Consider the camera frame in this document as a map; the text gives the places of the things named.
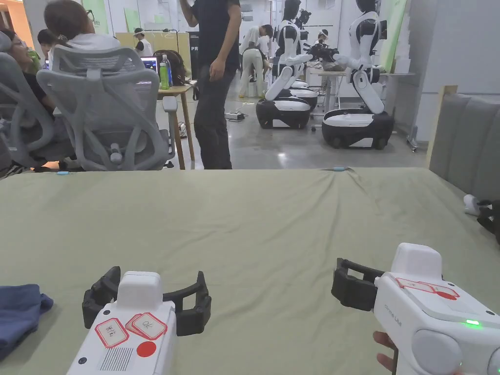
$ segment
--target black t-shirt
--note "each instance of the black t-shirt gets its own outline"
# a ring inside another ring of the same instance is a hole
[[[211,65],[219,55],[226,37],[229,25],[228,6],[240,5],[240,0],[195,0],[191,7],[193,15],[199,25],[199,66]],[[225,68],[227,71],[236,71],[240,66],[238,40],[227,55]]]
[[[29,74],[29,73],[23,73],[23,74],[24,74],[24,78],[26,79],[26,82],[28,82],[28,85],[31,88],[31,91],[33,91],[33,94],[36,96],[36,98],[41,103],[41,105],[43,106],[43,108],[46,109],[46,111],[48,112],[48,114],[51,115],[52,118],[54,118],[54,116],[52,115],[52,113],[54,112],[52,110],[52,108],[47,107],[42,102],[42,100],[47,96],[47,94],[45,93],[45,91],[38,84],[37,76],[34,75],[34,74]]]

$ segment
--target laptop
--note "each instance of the laptop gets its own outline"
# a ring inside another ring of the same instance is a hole
[[[142,62],[144,63],[144,66],[147,69],[151,69],[156,72],[156,74],[159,73],[159,67],[158,67],[158,60],[156,57],[141,57],[140,58]]]

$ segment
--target concrete floor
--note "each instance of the concrete floor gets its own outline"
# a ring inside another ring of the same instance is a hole
[[[242,101],[238,98],[238,83],[231,86],[227,98],[226,112],[239,109],[248,117],[242,122],[227,123],[231,160],[235,169],[314,169],[332,167],[423,167],[425,151],[413,153],[406,145],[406,139],[393,134],[383,151],[372,149],[334,149],[323,140],[321,128],[311,132],[311,124],[321,123],[321,117],[311,120],[304,130],[262,129],[255,114],[255,99]],[[188,92],[189,118],[191,128],[197,102]],[[168,127],[168,117],[158,103],[156,118],[161,129]],[[177,113],[184,121],[181,103]],[[186,169],[203,169],[200,146],[193,138],[195,162],[191,163],[188,141],[182,140]],[[179,167],[177,156],[172,160]]]

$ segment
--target green poster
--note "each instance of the green poster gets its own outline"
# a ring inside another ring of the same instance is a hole
[[[155,24],[165,24],[165,18],[162,15],[155,14],[154,15],[154,23]]]
[[[139,12],[128,8],[125,11],[126,26],[129,33],[133,33],[136,28],[141,27],[141,20],[139,19]]]
[[[108,15],[104,0],[82,0],[82,5],[86,11],[92,11],[94,18],[94,29],[96,34],[109,34]]]
[[[382,51],[380,52],[380,65],[389,73],[393,68],[396,47],[398,46],[398,39],[400,37],[401,23],[403,22],[407,4],[407,0],[392,1],[392,11],[387,19],[387,40],[383,42]]]

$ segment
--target desk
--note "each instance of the desk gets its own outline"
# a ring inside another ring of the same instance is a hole
[[[333,80],[333,78],[335,78],[335,93],[334,93],[333,102],[335,103],[335,101],[338,101],[338,108],[340,109],[341,101],[340,101],[340,96],[339,96],[339,90],[341,87],[342,78],[346,76],[346,72],[345,71],[325,71],[323,69],[318,69],[318,68],[314,68],[314,67],[307,68],[307,71],[310,74],[328,78],[328,82],[326,84],[326,94],[325,94],[325,99],[324,99],[324,112],[325,113],[330,110],[330,97],[332,95],[332,80]],[[415,73],[380,73],[380,75],[385,76],[385,77],[399,78],[399,77],[414,76]]]
[[[164,292],[205,273],[211,319],[178,338],[172,374],[388,375],[373,314],[330,294],[337,258],[389,270],[399,243],[431,246],[447,280],[500,313],[498,244],[463,198],[423,168],[6,178],[0,285],[39,284],[55,305],[0,374],[66,374],[89,332],[84,292],[119,265],[159,273]]]
[[[189,154],[191,156],[191,161],[195,161],[195,149],[193,148],[193,136],[191,134],[191,123],[189,121],[188,112],[188,100],[186,99],[186,93],[191,89],[190,85],[184,86],[172,86],[168,90],[160,89],[158,91],[158,100],[162,100],[164,97],[178,97],[180,95],[180,100],[182,102],[182,111],[184,113],[184,123],[186,125],[187,142],[189,143]],[[179,121],[177,125],[174,126],[175,129],[175,147],[177,148],[177,157],[179,159],[179,167],[182,170],[186,169],[184,163],[183,146],[181,144],[181,134],[179,133]]]

